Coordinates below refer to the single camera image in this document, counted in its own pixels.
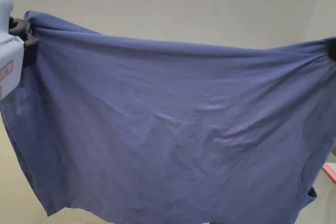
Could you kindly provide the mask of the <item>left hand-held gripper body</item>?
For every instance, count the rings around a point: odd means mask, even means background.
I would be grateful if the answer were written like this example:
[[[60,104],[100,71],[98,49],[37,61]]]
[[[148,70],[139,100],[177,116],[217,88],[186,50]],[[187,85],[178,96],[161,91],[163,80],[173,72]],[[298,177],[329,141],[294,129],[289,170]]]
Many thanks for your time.
[[[12,0],[0,0],[0,99],[3,100],[19,84],[22,69],[36,62],[38,44],[24,48],[24,34],[9,34]]]

